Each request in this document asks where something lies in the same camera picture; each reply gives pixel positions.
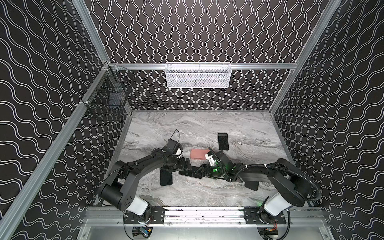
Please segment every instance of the robotic arm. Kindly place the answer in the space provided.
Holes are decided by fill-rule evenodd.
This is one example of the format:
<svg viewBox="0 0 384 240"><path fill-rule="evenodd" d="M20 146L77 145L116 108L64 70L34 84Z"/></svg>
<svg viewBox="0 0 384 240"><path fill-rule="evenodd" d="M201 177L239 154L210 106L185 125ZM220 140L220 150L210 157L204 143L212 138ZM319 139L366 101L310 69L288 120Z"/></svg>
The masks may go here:
<svg viewBox="0 0 384 240"><path fill-rule="evenodd" d="M189 158L182 157L182 146L169 139L166 146L157 148L140 160L124 163L118 161L111 173L102 182L98 196L111 203L120 211L135 213L137 219L146 222L151 215L148 203L136 195L139 180L154 169L168 172L179 171L179 174L190 177L209 177L223 179L228 182L245 182L245 187L258 190L259 182L272 183L277 193L265 199L258 214L265 223L273 223L274 216L291 206L302 207L308 200L320 198L320 189L311 179L285 159L278 159L271 164L242 163L233 164L223 151L214 152L211 148L206 154L210 164L200 167L191 166ZM311 186L317 191L317 197L307 199Z"/></svg>

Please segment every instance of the gray marble tabletop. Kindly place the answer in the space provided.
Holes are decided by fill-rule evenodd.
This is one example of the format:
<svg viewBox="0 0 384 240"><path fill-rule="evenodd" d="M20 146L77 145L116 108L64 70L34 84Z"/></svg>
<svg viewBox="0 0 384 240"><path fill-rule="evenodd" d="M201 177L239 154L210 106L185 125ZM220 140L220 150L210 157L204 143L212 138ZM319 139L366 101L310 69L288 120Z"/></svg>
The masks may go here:
<svg viewBox="0 0 384 240"><path fill-rule="evenodd" d="M228 133L232 162L271 163L285 158L283 146L268 113L264 112L134 112L119 160L130 162L163 147L175 129L180 132L184 157L193 148L218 150L217 133ZM173 139L178 139L177 132ZM193 160L192 165L207 163ZM173 173L173 184L160 186L160 170L144 176L137 194L154 206L259 206L274 191L270 183L259 190L209 178L195 179Z"/></svg>

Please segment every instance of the black and white wallpaper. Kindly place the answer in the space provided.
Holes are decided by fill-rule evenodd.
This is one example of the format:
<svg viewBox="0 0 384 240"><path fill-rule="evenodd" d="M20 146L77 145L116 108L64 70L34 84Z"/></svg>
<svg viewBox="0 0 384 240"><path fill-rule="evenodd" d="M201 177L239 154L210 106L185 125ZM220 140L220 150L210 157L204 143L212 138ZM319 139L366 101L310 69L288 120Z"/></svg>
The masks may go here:
<svg viewBox="0 0 384 240"><path fill-rule="evenodd" d="M123 126L84 115L11 239L77 238Z"/></svg>
<svg viewBox="0 0 384 240"><path fill-rule="evenodd" d="M135 110L268 111L288 73L233 70L228 88L199 89L168 88L164 71L139 71L128 88L128 102Z"/></svg>
<svg viewBox="0 0 384 240"><path fill-rule="evenodd" d="M85 0L112 62L295 62L328 0Z"/></svg>
<svg viewBox="0 0 384 240"><path fill-rule="evenodd" d="M384 1L343 0L275 119L337 240L384 239Z"/></svg>
<svg viewBox="0 0 384 240"><path fill-rule="evenodd" d="M0 0L0 219L98 74L71 0Z"/></svg>

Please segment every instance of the white mesh basket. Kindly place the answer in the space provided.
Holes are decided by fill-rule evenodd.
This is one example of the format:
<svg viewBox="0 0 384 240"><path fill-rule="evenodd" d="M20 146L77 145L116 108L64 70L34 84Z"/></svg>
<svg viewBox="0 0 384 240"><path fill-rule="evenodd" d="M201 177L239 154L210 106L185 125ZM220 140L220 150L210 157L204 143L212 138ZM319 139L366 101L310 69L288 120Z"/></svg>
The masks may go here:
<svg viewBox="0 0 384 240"><path fill-rule="evenodd" d="M227 88L230 63L166 63L169 88Z"/></svg>

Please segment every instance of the pink smartphone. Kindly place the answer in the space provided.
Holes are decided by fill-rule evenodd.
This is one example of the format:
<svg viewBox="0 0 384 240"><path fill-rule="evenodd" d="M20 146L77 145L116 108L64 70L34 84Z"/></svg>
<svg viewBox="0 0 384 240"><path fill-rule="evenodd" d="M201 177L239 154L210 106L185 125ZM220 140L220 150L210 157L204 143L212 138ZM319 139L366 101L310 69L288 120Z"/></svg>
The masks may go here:
<svg viewBox="0 0 384 240"><path fill-rule="evenodd" d="M209 149L191 149L190 159L205 160L205 155L209 152Z"/></svg>

